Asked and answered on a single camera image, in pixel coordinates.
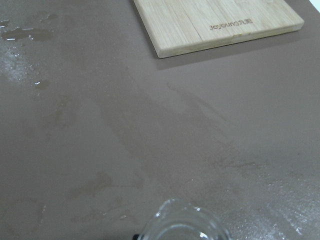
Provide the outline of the clear glass measuring cup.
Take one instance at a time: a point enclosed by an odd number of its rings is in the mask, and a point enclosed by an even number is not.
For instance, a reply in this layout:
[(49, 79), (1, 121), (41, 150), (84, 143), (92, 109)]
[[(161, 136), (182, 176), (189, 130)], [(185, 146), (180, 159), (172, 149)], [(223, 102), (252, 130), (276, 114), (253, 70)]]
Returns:
[(231, 240), (230, 231), (209, 210), (190, 202), (166, 200), (133, 240)]

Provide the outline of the bamboo cutting board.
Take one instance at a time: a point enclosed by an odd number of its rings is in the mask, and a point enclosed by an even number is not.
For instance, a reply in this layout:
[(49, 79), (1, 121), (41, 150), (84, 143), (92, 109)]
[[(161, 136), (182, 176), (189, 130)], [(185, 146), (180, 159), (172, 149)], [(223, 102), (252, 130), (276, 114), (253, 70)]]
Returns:
[(136, 0), (160, 59), (300, 30), (284, 0)]

